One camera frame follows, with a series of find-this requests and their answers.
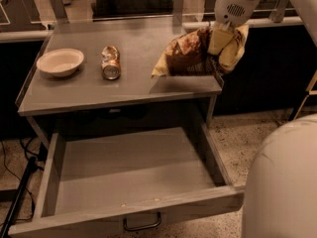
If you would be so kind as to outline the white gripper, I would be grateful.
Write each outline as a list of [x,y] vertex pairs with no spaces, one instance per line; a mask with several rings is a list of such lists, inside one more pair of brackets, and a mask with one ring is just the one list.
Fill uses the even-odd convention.
[[[220,24],[230,24],[234,28],[244,25],[251,18],[259,2],[260,0],[216,0],[215,20]],[[214,27],[208,53],[218,56],[233,37],[233,30]]]

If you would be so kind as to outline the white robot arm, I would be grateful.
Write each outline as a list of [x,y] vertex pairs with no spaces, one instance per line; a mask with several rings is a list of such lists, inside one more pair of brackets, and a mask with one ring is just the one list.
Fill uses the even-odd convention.
[[[260,0],[216,0],[208,52],[232,69],[243,55],[233,32]],[[288,122],[262,143],[249,169],[242,238],[317,238],[317,116]]]

